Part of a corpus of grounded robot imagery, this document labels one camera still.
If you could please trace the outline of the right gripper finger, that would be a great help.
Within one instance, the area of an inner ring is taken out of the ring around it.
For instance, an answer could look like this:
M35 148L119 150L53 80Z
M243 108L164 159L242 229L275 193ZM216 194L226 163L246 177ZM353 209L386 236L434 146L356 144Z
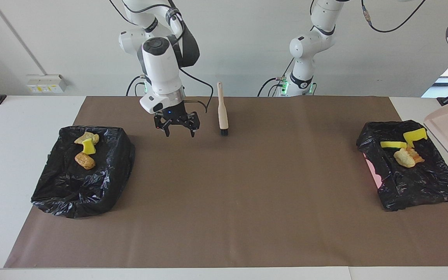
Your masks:
M171 125L171 119L166 119L163 114L155 114L154 123L157 129L164 131L167 138L170 136L169 126Z
M192 112L188 114L188 129L192 138L194 137L196 131L200 128L200 120L197 112Z

